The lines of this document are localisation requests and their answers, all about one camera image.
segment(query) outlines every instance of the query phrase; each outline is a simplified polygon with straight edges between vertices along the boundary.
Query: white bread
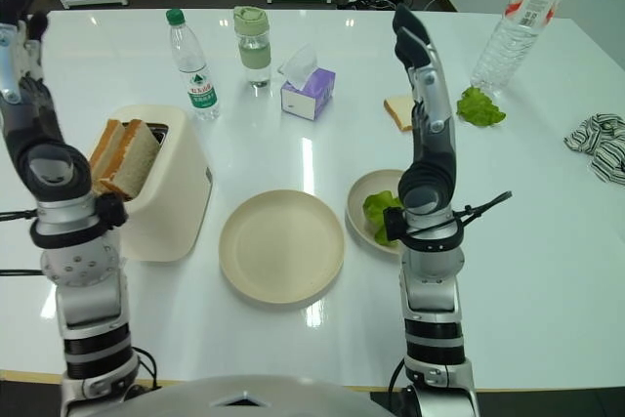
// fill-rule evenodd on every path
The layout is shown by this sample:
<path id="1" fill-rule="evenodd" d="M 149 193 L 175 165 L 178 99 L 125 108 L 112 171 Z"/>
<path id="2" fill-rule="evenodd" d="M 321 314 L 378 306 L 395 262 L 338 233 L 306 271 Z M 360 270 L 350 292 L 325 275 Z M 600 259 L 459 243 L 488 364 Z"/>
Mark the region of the white bread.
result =
<path id="1" fill-rule="evenodd" d="M 127 199 L 137 197 L 158 149 L 158 140 L 144 121 L 133 119 L 126 126 L 124 136 L 99 182 Z"/>
<path id="2" fill-rule="evenodd" d="M 99 179 L 104 170 L 108 168 L 110 160 L 119 147 L 119 143 L 124 135 L 125 129 L 117 119 L 108 119 L 104 132 L 100 137 L 100 141 L 96 149 L 89 158 L 89 166 L 91 167 L 91 181 L 94 192 L 102 194 L 106 192 L 106 188 L 100 183 Z"/>
<path id="3" fill-rule="evenodd" d="M 414 101 L 410 95 L 390 97 L 384 100 L 384 108 L 393 117 L 401 132 L 412 130 L 412 108 Z"/>

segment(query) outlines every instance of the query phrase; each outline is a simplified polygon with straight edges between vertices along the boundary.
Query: purple tissue box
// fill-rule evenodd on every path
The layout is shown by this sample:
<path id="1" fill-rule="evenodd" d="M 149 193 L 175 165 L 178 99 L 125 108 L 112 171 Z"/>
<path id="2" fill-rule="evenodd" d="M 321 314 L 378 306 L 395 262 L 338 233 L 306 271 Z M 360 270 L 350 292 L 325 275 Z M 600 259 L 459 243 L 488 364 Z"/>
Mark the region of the purple tissue box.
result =
<path id="1" fill-rule="evenodd" d="M 336 73 L 318 68 L 312 73 L 303 90 L 298 90 L 289 82 L 284 82 L 280 90 L 282 110 L 315 120 L 332 97 Z"/>

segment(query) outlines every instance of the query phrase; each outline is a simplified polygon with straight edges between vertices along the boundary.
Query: water bottle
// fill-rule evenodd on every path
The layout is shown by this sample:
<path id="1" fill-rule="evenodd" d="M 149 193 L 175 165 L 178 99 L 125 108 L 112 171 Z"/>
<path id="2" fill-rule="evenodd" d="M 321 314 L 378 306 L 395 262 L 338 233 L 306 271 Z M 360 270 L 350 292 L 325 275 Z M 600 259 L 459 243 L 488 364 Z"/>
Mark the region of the water bottle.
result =
<path id="1" fill-rule="evenodd" d="M 270 23 L 267 13 L 256 7 L 234 7 L 234 32 L 247 80 L 264 87 L 271 79 Z"/>
<path id="2" fill-rule="evenodd" d="M 202 120 L 215 119 L 219 116 L 219 102 L 197 38 L 185 23 L 181 10 L 168 10 L 166 16 L 172 27 L 170 40 L 174 61 L 187 86 L 195 115 Z"/>
<path id="3" fill-rule="evenodd" d="M 511 0 L 481 53 L 471 84 L 497 93 L 515 73 L 562 0 Z"/>

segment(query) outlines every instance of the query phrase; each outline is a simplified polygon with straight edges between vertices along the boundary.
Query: plastic water bottle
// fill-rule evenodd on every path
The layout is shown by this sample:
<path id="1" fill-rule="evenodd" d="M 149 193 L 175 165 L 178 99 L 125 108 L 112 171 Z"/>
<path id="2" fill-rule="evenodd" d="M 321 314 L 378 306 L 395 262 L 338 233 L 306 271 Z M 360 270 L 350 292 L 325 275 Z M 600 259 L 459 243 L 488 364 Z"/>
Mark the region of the plastic water bottle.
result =
<path id="1" fill-rule="evenodd" d="M 562 0 L 511 0 L 473 71 L 471 84 L 496 93 L 508 84 Z"/>
<path id="2" fill-rule="evenodd" d="M 202 120 L 215 119 L 219 116 L 219 102 L 199 42 L 185 23 L 181 10 L 171 9 L 166 15 L 172 27 L 170 40 L 174 61 L 187 86 L 195 115 Z"/>

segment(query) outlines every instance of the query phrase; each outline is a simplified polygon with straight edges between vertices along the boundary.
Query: plate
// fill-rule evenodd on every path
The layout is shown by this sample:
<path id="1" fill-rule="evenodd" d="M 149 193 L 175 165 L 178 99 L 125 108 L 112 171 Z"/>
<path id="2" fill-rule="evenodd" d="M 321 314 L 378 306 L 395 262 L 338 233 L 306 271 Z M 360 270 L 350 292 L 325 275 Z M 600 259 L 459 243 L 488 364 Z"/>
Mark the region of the plate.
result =
<path id="1" fill-rule="evenodd" d="M 243 202 L 224 225 L 222 271 L 238 291 L 290 304 L 321 292 L 343 265 L 343 228 L 316 197 L 272 190 Z"/>
<path id="2" fill-rule="evenodd" d="M 393 193 L 393 196 L 397 196 L 397 185 L 403 171 L 400 170 L 378 170 L 367 175 L 364 175 L 358 181 L 354 183 L 350 189 L 348 195 L 348 220 L 350 225 L 354 228 L 355 232 L 364 239 L 371 246 L 377 248 L 380 251 L 384 251 L 389 254 L 401 254 L 401 246 L 399 242 L 396 246 L 382 246 L 376 243 L 373 235 L 375 234 L 374 227 L 367 221 L 362 210 L 362 204 L 371 194 L 377 194 L 383 190 L 389 190 Z"/>

